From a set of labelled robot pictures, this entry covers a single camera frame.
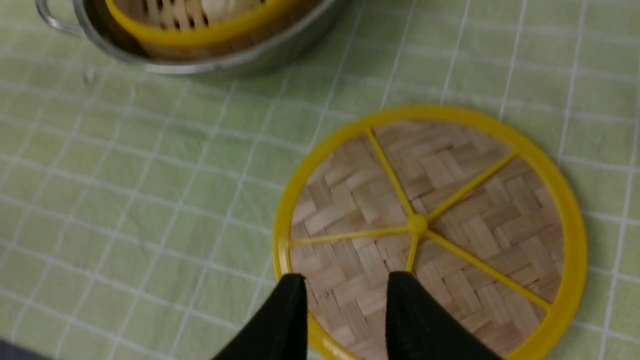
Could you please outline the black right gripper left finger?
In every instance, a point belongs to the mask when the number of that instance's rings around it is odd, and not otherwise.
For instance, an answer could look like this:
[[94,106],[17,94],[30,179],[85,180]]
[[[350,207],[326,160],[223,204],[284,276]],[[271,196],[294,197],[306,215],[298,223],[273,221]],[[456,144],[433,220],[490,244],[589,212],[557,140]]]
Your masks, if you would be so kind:
[[282,276],[265,303],[215,360],[306,360],[308,351],[306,278]]

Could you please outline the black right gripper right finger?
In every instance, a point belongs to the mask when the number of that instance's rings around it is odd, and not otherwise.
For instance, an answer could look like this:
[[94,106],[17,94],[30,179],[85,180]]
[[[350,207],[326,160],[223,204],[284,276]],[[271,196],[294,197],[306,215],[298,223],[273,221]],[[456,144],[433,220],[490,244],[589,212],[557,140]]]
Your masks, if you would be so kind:
[[500,360],[406,271],[390,272],[385,313],[389,360]]

